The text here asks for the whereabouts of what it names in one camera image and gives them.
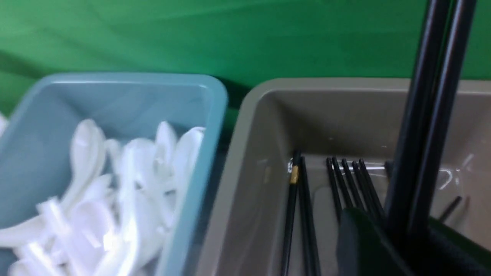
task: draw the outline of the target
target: black pole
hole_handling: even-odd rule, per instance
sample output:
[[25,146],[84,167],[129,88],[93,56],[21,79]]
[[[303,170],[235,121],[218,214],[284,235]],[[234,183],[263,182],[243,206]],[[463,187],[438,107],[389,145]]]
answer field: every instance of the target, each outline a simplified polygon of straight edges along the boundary
[[416,175],[421,161],[425,123],[431,113],[432,90],[449,13],[450,0],[429,0],[419,54],[406,100],[394,167],[385,200],[385,229],[393,245],[402,250]]
[[321,263],[319,261],[319,252],[317,249],[317,237],[315,234],[314,225],[314,212],[312,211],[312,202],[310,200],[310,188],[308,184],[307,166],[305,165],[305,158],[301,158],[300,162],[300,207],[303,209],[302,220],[305,219],[306,223],[306,236],[308,243],[304,241],[304,248],[308,251],[308,257],[311,268],[307,269],[307,275],[321,276]]
[[457,94],[475,6],[476,0],[456,0],[454,6],[455,13],[452,17],[441,75],[436,88],[435,107],[429,124],[421,169],[417,177],[416,193],[409,215],[408,248],[411,251],[410,254],[414,256],[418,255],[416,252],[418,245],[428,231],[428,217],[436,178]]
[[341,212],[343,211],[343,207],[341,205],[341,200],[339,199],[339,191],[337,189],[334,170],[332,169],[332,161],[329,157],[326,158],[326,168],[327,168],[327,175],[329,176],[329,185],[331,186],[331,191],[332,191],[332,202],[334,202],[334,210],[336,212],[336,218],[339,224],[341,223]]
[[281,275],[288,276],[290,265],[290,249],[292,247],[293,222],[295,221],[295,205],[297,204],[297,182],[299,180],[300,152],[293,154],[293,167],[288,184],[288,202],[286,206],[285,231],[283,236],[283,251],[281,255]]

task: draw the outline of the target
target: utensil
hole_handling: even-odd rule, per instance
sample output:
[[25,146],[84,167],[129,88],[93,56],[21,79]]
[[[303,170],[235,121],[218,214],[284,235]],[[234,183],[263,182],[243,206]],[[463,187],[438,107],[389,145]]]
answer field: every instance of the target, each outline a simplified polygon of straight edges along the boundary
[[121,143],[115,139],[108,139],[104,142],[104,147],[109,154],[112,172],[119,175],[119,166],[121,163]]
[[[97,174],[104,166],[105,154],[99,150],[101,133],[91,119],[81,121],[75,129],[70,147],[70,163],[72,181],[62,200],[62,206],[68,210],[75,204],[84,185],[90,177]],[[44,223],[39,217],[34,217],[16,226],[0,230],[0,247],[15,248],[29,240],[39,239],[41,244],[46,242],[47,233]]]
[[300,213],[302,220],[303,253],[305,260],[305,272],[308,276],[321,276],[321,264],[317,249],[317,237],[314,226],[314,213],[310,200],[310,188],[308,184],[307,166],[305,158],[300,160]]
[[143,267],[161,251],[167,231],[157,206],[141,191],[136,191],[136,221],[140,235],[137,267]]
[[83,120],[75,130],[70,148],[72,181],[61,199],[63,210],[70,210],[80,200],[82,191],[98,176],[104,166],[105,150],[102,131],[91,119]]
[[442,223],[445,223],[447,221],[448,217],[452,214],[452,212],[455,210],[455,208],[457,208],[457,206],[459,205],[459,203],[461,201],[462,201],[461,196],[455,197],[455,199],[452,200],[452,202],[450,202],[450,204],[447,206],[447,208],[445,208],[445,210],[443,210],[443,213],[440,215],[440,217],[438,217],[438,220]]
[[175,190],[175,206],[178,206],[187,191],[194,165],[198,159],[199,148],[203,141],[205,128],[194,127],[184,133],[176,144],[172,155],[173,188]]
[[290,251],[292,247],[293,222],[295,221],[295,206],[297,205],[297,183],[300,173],[300,152],[295,151],[292,159],[292,172],[288,183],[288,201],[286,205],[285,232],[283,235],[283,250],[281,254],[281,275],[288,275],[290,266]]
[[83,252],[83,250],[77,247],[77,239],[80,236],[77,236],[73,227],[65,218],[58,200],[51,198],[39,204],[37,208],[47,229],[60,241],[70,263],[70,268],[73,270],[73,274],[76,276],[92,275],[90,257],[87,256],[89,252]]
[[138,141],[132,140],[123,148],[119,177],[120,232],[116,235],[113,248],[97,266],[93,276],[129,276],[136,269],[140,251],[140,239],[136,218],[136,168],[134,151]]
[[80,203],[84,203],[91,200],[99,200],[105,198],[110,192],[110,185],[112,181],[111,174],[103,174],[95,178],[87,187],[83,193],[83,197]]
[[42,246],[37,242],[30,242],[16,248],[14,253],[21,261],[16,262],[10,268],[11,275],[29,276],[65,276],[63,270],[53,264]]
[[70,225],[76,237],[74,245],[79,252],[83,252],[88,269],[95,271],[104,254],[113,248],[118,230],[105,199],[78,204],[72,212]]
[[159,124],[155,144],[157,146],[156,171],[160,178],[165,178],[172,173],[170,163],[177,144],[177,134],[168,122],[163,121]]
[[346,158],[341,160],[341,165],[343,166],[344,176],[346,177],[346,181],[348,182],[348,187],[350,187],[351,195],[353,196],[353,200],[355,201],[355,206],[361,210],[365,210],[363,207],[363,203],[361,202],[361,197],[358,194],[358,189],[356,188],[355,181],[353,176],[351,175],[350,166],[348,166],[348,161]]
[[336,177],[334,176],[334,169],[332,168],[332,161],[328,157],[326,158],[326,168],[327,175],[329,176],[329,185],[331,186],[332,192],[332,201],[334,202],[334,210],[336,211],[336,218],[338,223],[341,222],[341,212],[343,211],[343,207],[341,205],[341,199],[339,197],[339,191],[336,184]]

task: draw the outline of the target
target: blue plastic bin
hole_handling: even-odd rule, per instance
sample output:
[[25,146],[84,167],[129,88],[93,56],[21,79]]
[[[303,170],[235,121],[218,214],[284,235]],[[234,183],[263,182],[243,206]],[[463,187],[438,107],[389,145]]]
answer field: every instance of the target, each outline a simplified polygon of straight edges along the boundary
[[[26,94],[0,139],[0,227],[37,215],[35,205],[60,196],[71,179],[69,147],[76,125],[92,118],[108,138],[154,138],[161,121],[178,131],[206,127],[182,215],[164,246],[156,275],[180,275],[215,157],[227,106],[224,86],[204,75],[87,73],[52,75]],[[15,260],[0,250],[0,275]]]

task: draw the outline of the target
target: black chopstick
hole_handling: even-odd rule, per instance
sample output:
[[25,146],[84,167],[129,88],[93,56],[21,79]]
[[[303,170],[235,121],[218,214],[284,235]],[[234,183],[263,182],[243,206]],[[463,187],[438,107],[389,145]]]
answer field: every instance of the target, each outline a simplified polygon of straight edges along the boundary
[[358,189],[355,186],[355,181],[351,176],[350,166],[348,166],[348,161],[346,161],[346,158],[343,158],[343,160],[341,160],[341,165],[344,169],[344,175],[346,176],[348,187],[350,187],[351,194],[353,195],[353,199],[355,200],[355,206],[360,210],[365,211],[365,208],[363,208],[363,203],[361,202],[360,195],[358,194]]
[[351,163],[351,166],[353,167],[353,171],[355,172],[356,181],[358,182],[358,187],[361,191],[361,195],[363,196],[363,200],[365,201],[368,213],[372,217],[379,220],[380,218],[378,212],[376,211],[375,204],[372,200],[372,197],[370,196],[370,191],[368,190],[368,184],[366,183],[365,177],[361,174],[358,163],[356,163],[356,161],[353,161]]
[[373,203],[375,205],[375,210],[378,213],[379,218],[383,221],[385,215],[383,213],[382,204],[380,202],[379,196],[377,195],[377,191],[373,186],[372,178],[370,178],[370,174],[368,173],[367,167],[365,166],[365,161],[363,161],[363,159],[360,159],[358,161],[360,163],[361,173],[367,181],[368,191],[370,191],[370,196],[372,197]]
[[434,92],[434,107],[428,121],[426,144],[417,175],[416,189],[409,213],[407,241],[410,255],[419,258],[419,243],[428,231],[428,217],[433,201],[453,102],[464,62],[465,49],[477,0],[456,0],[453,6],[449,34],[444,48],[442,69]]
[[334,172],[336,173],[336,178],[338,180],[339,187],[341,188],[341,193],[343,194],[345,206],[346,208],[351,208],[353,207],[353,203],[351,202],[350,192],[348,191],[348,188],[346,188],[346,184],[344,183],[343,174],[339,169],[339,164],[337,162],[337,159],[336,157],[333,157],[331,160],[332,160],[332,164],[334,165]]
[[454,212],[455,208],[457,208],[457,206],[459,205],[459,203],[461,201],[462,201],[461,196],[455,197],[455,199],[452,200],[452,202],[450,202],[450,204],[447,206],[447,208],[445,208],[445,210],[443,210],[443,213],[441,213],[438,220],[441,223],[445,223],[447,221],[448,217]]
[[290,249],[292,246],[293,222],[295,221],[295,205],[297,204],[297,183],[299,179],[300,152],[295,151],[292,160],[292,173],[288,188],[286,207],[285,232],[283,236],[283,252],[281,256],[281,275],[288,275],[290,265]]
[[305,258],[305,272],[307,276],[321,276],[321,265],[317,251],[317,238],[315,234],[314,214],[310,200],[307,167],[305,158],[300,162],[300,211],[302,219],[303,253]]
[[394,163],[392,163],[391,161],[385,161],[383,167],[385,168],[385,173],[387,174],[387,177],[390,181],[390,178],[392,177],[392,170],[394,169]]
[[327,175],[329,176],[329,184],[332,190],[332,201],[334,202],[334,209],[336,211],[336,218],[338,223],[341,222],[341,211],[343,211],[343,207],[341,206],[341,200],[339,199],[339,192],[336,184],[336,177],[334,176],[334,170],[332,169],[332,161],[328,157],[326,158],[326,168]]
[[406,99],[399,131],[394,169],[385,200],[385,231],[396,249],[401,251],[406,238],[408,215],[414,195],[416,176],[425,141],[425,126],[431,112],[433,84],[437,75],[439,53],[443,45],[449,0],[429,0],[419,54]]

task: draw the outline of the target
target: gold band on chopstick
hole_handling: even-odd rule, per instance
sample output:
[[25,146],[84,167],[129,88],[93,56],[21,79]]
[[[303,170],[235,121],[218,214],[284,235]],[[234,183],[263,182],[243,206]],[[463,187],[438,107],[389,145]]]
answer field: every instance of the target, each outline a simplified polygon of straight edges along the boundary
[[290,175],[290,185],[294,185],[299,180],[299,166],[293,166],[292,174]]

